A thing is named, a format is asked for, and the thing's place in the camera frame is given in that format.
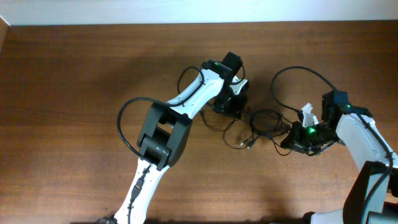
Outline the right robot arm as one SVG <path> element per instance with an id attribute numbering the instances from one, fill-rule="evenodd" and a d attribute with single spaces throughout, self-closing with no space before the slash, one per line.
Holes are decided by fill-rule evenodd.
<path id="1" fill-rule="evenodd" d="M 307 103 L 281 142 L 284 149 L 319 156 L 335 144 L 348 148 L 359 174 L 341 209 L 308 212 L 305 223 L 397 223 L 397 205 L 386 201 L 397 196 L 397 154 L 377 130 L 367 108 L 353 106 L 344 91 L 322 97 L 322 121 Z"/>

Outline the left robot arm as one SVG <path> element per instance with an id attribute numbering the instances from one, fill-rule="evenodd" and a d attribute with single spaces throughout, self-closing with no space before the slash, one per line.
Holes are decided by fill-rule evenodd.
<path id="1" fill-rule="evenodd" d="M 175 98 L 167 102 L 150 99 L 146 120 L 133 147 L 121 128 L 124 110 L 138 99 L 122 105 L 116 126 L 122 142 L 138 156 L 137 169 L 120 209 L 105 223 L 144 223 L 150 201 L 162 176 L 180 159 L 193 119 L 205 105 L 218 114 L 239 119 L 247 102 L 248 80 L 238 78 L 243 69 L 240 56 L 228 52 L 222 61 L 203 62 L 198 76 Z"/>

